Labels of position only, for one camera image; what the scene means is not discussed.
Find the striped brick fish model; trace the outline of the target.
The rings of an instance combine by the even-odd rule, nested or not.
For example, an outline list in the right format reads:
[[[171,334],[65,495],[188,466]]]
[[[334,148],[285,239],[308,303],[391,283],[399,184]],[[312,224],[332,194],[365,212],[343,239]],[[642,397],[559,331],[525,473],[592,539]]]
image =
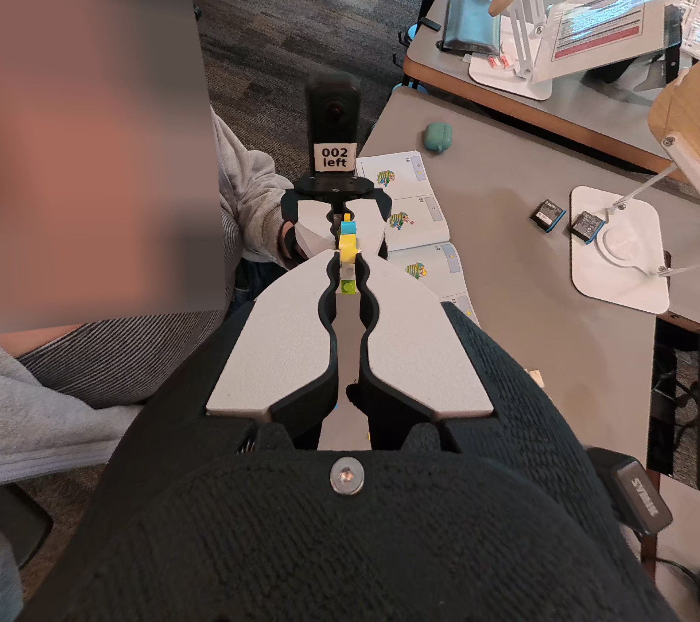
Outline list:
[[[358,247],[357,226],[351,213],[342,215],[336,238],[339,253],[338,293],[354,295],[357,292],[355,260],[361,249]]]

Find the dark grey power station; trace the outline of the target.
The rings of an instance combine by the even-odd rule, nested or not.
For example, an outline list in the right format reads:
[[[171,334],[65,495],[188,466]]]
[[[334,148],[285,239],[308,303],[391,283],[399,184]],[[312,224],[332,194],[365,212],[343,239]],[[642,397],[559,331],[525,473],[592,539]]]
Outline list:
[[[589,447],[586,453],[608,491],[618,520],[640,536],[654,536],[673,522],[671,510],[633,456]]]

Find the grey zip pouch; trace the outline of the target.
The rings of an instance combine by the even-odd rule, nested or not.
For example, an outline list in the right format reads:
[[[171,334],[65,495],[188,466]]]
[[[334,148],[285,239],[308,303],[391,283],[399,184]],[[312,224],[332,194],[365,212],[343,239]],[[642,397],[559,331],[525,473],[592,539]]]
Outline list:
[[[501,21],[489,14],[492,0],[448,0],[441,51],[495,56],[501,50]]]

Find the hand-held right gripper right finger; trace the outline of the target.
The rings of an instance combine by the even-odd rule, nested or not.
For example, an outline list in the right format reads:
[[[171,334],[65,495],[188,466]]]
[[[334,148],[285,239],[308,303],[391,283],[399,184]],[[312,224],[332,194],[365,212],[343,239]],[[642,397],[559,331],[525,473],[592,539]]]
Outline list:
[[[487,417],[494,407],[427,287],[374,254],[357,254],[361,340],[357,408],[372,420]]]

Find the wood-edged grey table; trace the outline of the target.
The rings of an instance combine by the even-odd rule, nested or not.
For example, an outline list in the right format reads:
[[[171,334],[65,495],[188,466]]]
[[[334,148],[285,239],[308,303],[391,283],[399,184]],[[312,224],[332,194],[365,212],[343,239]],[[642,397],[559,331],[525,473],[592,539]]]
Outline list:
[[[443,23],[448,0],[434,0],[426,16]],[[562,0],[545,0],[554,5]],[[426,85],[526,121],[649,171],[666,168],[663,149],[647,128],[650,104],[659,92],[635,93],[583,73],[554,79],[547,101],[533,101],[471,80],[468,63],[437,47],[438,32],[422,26],[404,59],[404,73]]]

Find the person's grey sweatshirt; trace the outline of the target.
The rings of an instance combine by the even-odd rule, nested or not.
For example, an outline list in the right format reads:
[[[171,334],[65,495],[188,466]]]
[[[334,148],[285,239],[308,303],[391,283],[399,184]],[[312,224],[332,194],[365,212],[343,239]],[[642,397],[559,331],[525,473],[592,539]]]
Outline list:
[[[1,484],[107,463],[141,408],[93,409],[1,349]]]

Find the person's left forearm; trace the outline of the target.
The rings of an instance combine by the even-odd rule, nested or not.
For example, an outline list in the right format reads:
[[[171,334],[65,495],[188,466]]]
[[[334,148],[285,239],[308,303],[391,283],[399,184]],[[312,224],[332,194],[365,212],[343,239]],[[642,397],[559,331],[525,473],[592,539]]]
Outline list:
[[[282,239],[281,198],[292,184],[276,173],[269,154],[246,149],[214,110],[211,119],[221,206],[237,225],[243,256],[291,268]]]

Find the clear acrylic stand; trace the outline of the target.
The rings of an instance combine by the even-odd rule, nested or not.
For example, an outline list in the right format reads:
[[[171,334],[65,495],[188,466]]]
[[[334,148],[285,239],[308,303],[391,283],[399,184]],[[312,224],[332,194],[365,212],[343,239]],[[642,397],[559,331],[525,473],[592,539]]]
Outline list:
[[[551,7],[534,84],[681,43],[677,0],[565,0]]]

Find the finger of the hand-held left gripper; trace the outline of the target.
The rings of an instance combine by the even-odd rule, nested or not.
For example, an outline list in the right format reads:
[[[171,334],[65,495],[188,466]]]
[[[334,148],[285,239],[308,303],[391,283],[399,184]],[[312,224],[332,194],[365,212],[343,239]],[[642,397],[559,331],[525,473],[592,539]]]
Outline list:
[[[335,250],[333,209],[321,201],[298,201],[295,238],[306,257],[315,257],[325,250]]]
[[[353,200],[356,247],[363,256],[377,255],[384,241],[386,222],[373,198]]]

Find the grey desk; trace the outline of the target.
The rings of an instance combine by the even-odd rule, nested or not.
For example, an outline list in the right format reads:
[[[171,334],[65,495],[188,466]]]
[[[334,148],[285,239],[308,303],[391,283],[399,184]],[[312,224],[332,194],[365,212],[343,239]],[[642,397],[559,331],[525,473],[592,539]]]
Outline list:
[[[428,151],[434,121],[451,147]],[[675,376],[659,374],[654,316],[580,294],[570,272],[567,219],[543,233],[530,219],[545,199],[568,207],[588,184],[627,191],[624,171],[550,145],[414,89],[391,95],[363,156],[421,150],[460,254],[481,327],[545,389],[581,442],[628,453],[671,475]]]

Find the brick instruction booklet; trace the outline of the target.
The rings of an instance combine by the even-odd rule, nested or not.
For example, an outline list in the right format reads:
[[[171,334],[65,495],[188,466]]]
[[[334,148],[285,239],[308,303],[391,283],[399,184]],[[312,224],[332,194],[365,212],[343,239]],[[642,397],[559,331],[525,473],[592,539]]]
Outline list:
[[[356,171],[391,199],[384,236],[389,262],[479,324],[422,155],[412,151],[361,157]]]

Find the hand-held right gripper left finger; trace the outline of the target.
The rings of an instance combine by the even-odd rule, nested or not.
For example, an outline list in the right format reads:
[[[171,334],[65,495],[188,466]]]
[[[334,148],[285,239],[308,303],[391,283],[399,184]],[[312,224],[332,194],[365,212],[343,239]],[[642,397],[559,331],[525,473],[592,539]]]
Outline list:
[[[210,416],[322,421],[337,402],[337,252],[288,271],[256,298],[206,404]]]

